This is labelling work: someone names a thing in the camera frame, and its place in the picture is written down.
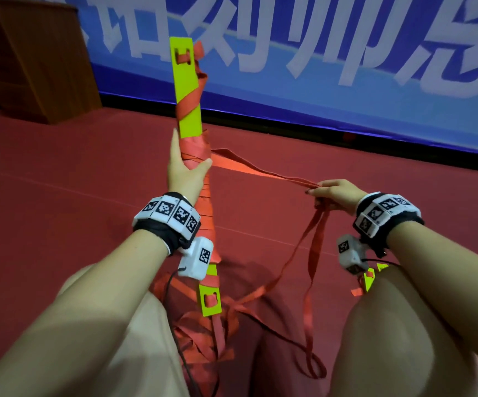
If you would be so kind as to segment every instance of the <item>black cable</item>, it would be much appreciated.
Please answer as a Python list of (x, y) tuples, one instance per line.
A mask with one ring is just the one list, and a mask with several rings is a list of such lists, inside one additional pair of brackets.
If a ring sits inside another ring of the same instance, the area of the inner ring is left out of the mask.
[(171, 321), (169, 320), (169, 315), (168, 315), (168, 310), (167, 310), (167, 307), (165, 306), (165, 303), (167, 301), (167, 298), (168, 298), (168, 291), (169, 291), (169, 285), (171, 284), (171, 281), (173, 280), (173, 277), (178, 273), (178, 272), (182, 272), (184, 271), (186, 268), (183, 267), (181, 269), (178, 269), (178, 270), (175, 270), (173, 272), (173, 274), (171, 274), (171, 277), (169, 277), (169, 281), (168, 281), (168, 284), (165, 286), (165, 291), (164, 291), (164, 307), (165, 307), (165, 314), (168, 318), (168, 323), (169, 323), (169, 327), (171, 328), (171, 334), (173, 334), (173, 340), (174, 340), (174, 343), (176, 344), (176, 349), (178, 350), (178, 354), (180, 355), (180, 358), (182, 359), (182, 362), (184, 363), (184, 368), (185, 368), (185, 371), (188, 373), (188, 376), (189, 376), (189, 381), (191, 381), (191, 384), (193, 385), (193, 388), (196, 390), (196, 395), (198, 397), (202, 397), (202, 393), (200, 392), (200, 389), (199, 389), (199, 386), (197, 385), (197, 383), (195, 382), (195, 380), (193, 379), (193, 376), (191, 375), (191, 371), (189, 370), (189, 367), (188, 367), (188, 363), (185, 361), (185, 357), (184, 357), (184, 353), (182, 352), (182, 350), (180, 349), (180, 344), (178, 342), (178, 339), (176, 338), (176, 334), (174, 332), (174, 328), (173, 326), (171, 326)]
[(388, 265), (398, 266), (401, 267), (398, 263), (390, 262), (389, 260), (381, 260), (381, 259), (362, 259), (362, 262), (381, 262), (387, 263)]

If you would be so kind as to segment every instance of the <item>leg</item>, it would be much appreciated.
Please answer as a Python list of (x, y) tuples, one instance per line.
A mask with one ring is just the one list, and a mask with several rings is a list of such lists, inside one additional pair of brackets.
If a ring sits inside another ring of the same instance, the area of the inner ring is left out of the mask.
[[(89, 268), (70, 277), (59, 295)], [(89, 397), (189, 397), (165, 309), (154, 295), (145, 295), (112, 359), (85, 389)]]
[(347, 319), (330, 397), (478, 397), (478, 358), (407, 275), (377, 275)]

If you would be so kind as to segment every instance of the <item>wooden cabinet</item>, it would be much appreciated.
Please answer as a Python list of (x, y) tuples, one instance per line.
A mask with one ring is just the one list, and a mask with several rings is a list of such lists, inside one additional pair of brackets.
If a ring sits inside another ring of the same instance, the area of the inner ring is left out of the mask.
[(47, 124), (101, 108), (75, 7), (0, 0), (0, 106)]

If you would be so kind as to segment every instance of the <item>red webbing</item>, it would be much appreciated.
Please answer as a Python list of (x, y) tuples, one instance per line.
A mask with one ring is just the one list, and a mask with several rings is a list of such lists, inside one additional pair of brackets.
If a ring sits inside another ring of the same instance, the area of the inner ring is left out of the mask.
[[(188, 94), (185, 98), (180, 100), (176, 106), (176, 118), (178, 121), (183, 119), (187, 114), (193, 111), (200, 102), (200, 96), (206, 81), (208, 79), (205, 73), (202, 73), (199, 68), (198, 59), (203, 57), (203, 49), (200, 42), (197, 42), (193, 48), (195, 54), (195, 70), (199, 79), (199, 86), (192, 93)], [(190, 61), (189, 53), (177, 55), (178, 63), (188, 63)], [(237, 163), (246, 167), (249, 170), (245, 172), (262, 173), (262, 175), (269, 175), (283, 180), (290, 181), (294, 184), (301, 185), (307, 188), (317, 188), (318, 185), (312, 181), (308, 181), (302, 178), (284, 177), (277, 173), (270, 173), (264, 171), (249, 161), (237, 156), (235, 153), (228, 149), (216, 149), (211, 150), (208, 142), (208, 132), (203, 131), (201, 136), (182, 138), (180, 140), (180, 149), (182, 152), (182, 159), (185, 165), (192, 169), (196, 167), (201, 161), (209, 158), (211, 153), (215, 153), (224, 157), (220, 167), (226, 167), (227, 161), (234, 164), (234, 169), (237, 167)], [(199, 236), (207, 237), (213, 241), (215, 245), (215, 227), (213, 223), (213, 208), (210, 199), (209, 190), (209, 176), (206, 175), (204, 179), (204, 185), (200, 197), (195, 205), (196, 210), (201, 215), (201, 228), (198, 232)], [(184, 357), (188, 365), (191, 366), (191, 374), (195, 381), (199, 384), (199, 387), (204, 396), (218, 394), (219, 377), (216, 371), (210, 370), (205, 364), (214, 363), (216, 361), (231, 360), (234, 358), (234, 352), (231, 348), (226, 349), (226, 340), (233, 336), (239, 327), (239, 320), (237, 318), (237, 312), (248, 315), (252, 319), (256, 320), (262, 327), (270, 331), (280, 339), (295, 345), (305, 352), (307, 358), (308, 376), (318, 379), (325, 378), (327, 376), (327, 369), (323, 365), (322, 361), (312, 352), (313, 347), (313, 322), (312, 322), (312, 301), (310, 297), (310, 289), (314, 281), (316, 269), (318, 267), (318, 260), (322, 249), (323, 233), (325, 230), (325, 224), (329, 217), (329, 211), (327, 204), (322, 203), (316, 210), (313, 218), (307, 226), (298, 244), (295, 246), (290, 258), (285, 262), (281, 269), (281, 273), (269, 283), (259, 287), (243, 298), (235, 301), (229, 296), (222, 294), (221, 300), (223, 304), (222, 314), (213, 315), (211, 318), (204, 318), (198, 311), (187, 312), (182, 317), (174, 322), (173, 331), (179, 339), (180, 348), (183, 351)], [(305, 332), (306, 345), (291, 340), (288, 337), (280, 334), (276, 330), (268, 326), (255, 312), (245, 307), (245, 304), (255, 299), (261, 298), (266, 293), (270, 292), (281, 280), (286, 268), (292, 262), (298, 247), (301, 245), (305, 237), (315, 230), (312, 239), (312, 244), (309, 251), (308, 258), (308, 272), (310, 277), (310, 286), (307, 289), (303, 299), (303, 326)], [(214, 248), (211, 262), (219, 263), (221, 257), (217, 253), (217, 249)], [(162, 300), (164, 286), (169, 279), (169, 274), (166, 274), (162, 279), (156, 281), (153, 293), (158, 299)], [(203, 285), (209, 287), (219, 286), (218, 276), (206, 276), (206, 278), (200, 282)], [(171, 286), (182, 294), (186, 295), (192, 301), (197, 302), (196, 292), (183, 284), (178, 279), (174, 278), (171, 282)], [(216, 295), (209, 295), (205, 298), (205, 304), (208, 307), (214, 306), (217, 303)], [(312, 364), (314, 361), (319, 368), (318, 373)]]

